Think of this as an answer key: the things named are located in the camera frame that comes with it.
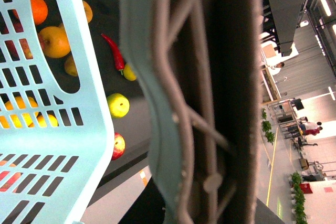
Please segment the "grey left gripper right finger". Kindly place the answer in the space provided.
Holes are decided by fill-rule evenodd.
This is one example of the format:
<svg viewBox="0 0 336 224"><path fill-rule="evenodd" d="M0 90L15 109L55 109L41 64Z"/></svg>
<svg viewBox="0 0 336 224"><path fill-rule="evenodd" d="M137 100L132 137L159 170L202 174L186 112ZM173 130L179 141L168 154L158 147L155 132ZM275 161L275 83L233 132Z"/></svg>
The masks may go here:
<svg viewBox="0 0 336 224"><path fill-rule="evenodd" d="M213 0L209 18L215 123L234 148L224 158L225 184L235 188L224 223L255 221L260 9L261 0Z"/></svg>

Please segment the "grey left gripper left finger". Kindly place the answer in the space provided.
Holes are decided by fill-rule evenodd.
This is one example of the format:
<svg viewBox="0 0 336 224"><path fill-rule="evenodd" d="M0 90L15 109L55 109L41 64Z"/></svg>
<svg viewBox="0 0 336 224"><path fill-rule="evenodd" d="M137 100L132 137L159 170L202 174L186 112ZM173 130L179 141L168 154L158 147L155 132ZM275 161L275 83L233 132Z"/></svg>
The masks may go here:
<svg viewBox="0 0 336 224"><path fill-rule="evenodd" d="M119 0L120 42L152 119L149 165L165 201L165 223L220 223L236 192L224 159L236 148L215 127L201 0ZM196 108L185 100L171 50L190 25Z"/></svg>

